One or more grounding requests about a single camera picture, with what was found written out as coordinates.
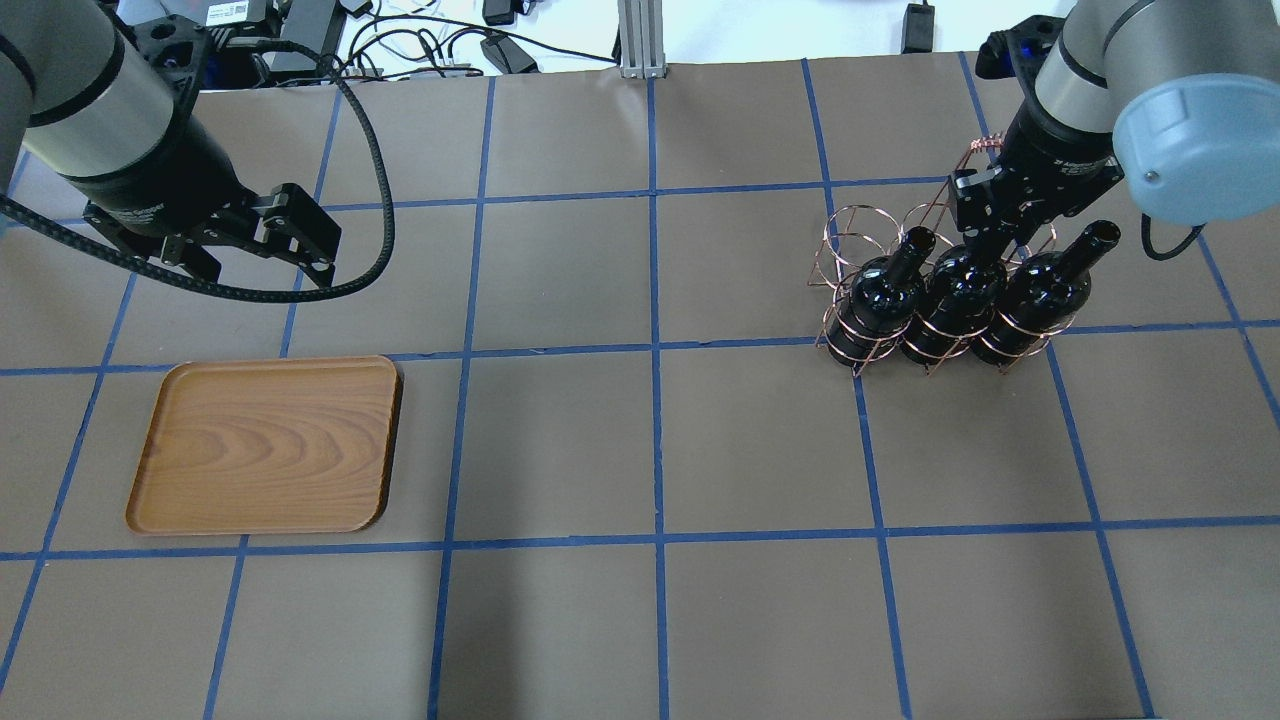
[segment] wooden tray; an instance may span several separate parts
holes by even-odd
[[[145,536],[364,528],[387,502],[399,388],[381,356],[178,365],[124,520]]]

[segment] wine bottle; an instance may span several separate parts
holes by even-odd
[[[1011,365],[1041,336],[1066,327],[1089,300],[1089,268],[1120,242],[1115,223],[1098,220],[1061,252],[1041,252],[1023,263],[996,302],[991,325],[973,354],[992,365]]]
[[[837,363],[860,370],[893,348],[924,299],[920,265],[934,242],[929,228],[911,228],[892,255],[876,258],[858,270],[827,328],[827,351]]]
[[[902,333],[908,359],[929,366],[955,357],[991,323],[992,305],[1009,283],[1001,259],[1006,246],[1004,241],[979,240],[938,258],[924,301]]]

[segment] blue cap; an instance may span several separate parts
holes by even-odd
[[[1213,73],[1129,102],[1112,136],[1143,213],[1169,223],[1234,220],[1280,202],[1280,83]]]

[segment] bottle body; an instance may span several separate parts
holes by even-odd
[[[920,265],[933,246],[932,231],[913,228],[893,255],[859,269],[827,327],[827,351],[837,363],[860,370],[893,350],[924,299]]]
[[[1120,241],[1120,228],[1092,223],[1065,251],[1027,260],[996,304],[991,324],[973,352],[991,365],[1011,365],[1064,331],[1089,300],[1089,268]]]
[[[956,246],[938,258],[920,310],[902,336],[902,354],[920,365],[961,355],[991,324],[992,305],[1009,277],[997,252]]]

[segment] power adapter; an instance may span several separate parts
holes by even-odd
[[[933,53],[933,5],[910,3],[902,15],[902,54]]]
[[[536,73],[538,63],[508,35],[490,35],[480,41],[484,56],[506,74]]]

